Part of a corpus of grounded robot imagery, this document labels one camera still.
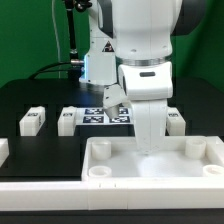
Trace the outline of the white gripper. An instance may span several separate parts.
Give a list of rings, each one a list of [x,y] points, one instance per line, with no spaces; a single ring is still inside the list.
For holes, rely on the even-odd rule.
[[[120,65],[118,75],[123,88],[119,84],[104,88],[105,113],[109,118],[116,118],[119,116],[119,105],[131,100],[137,149],[144,154],[160,150],[164,142],[167,116],[167,100],[160,99],[173,95],[172,64]]]

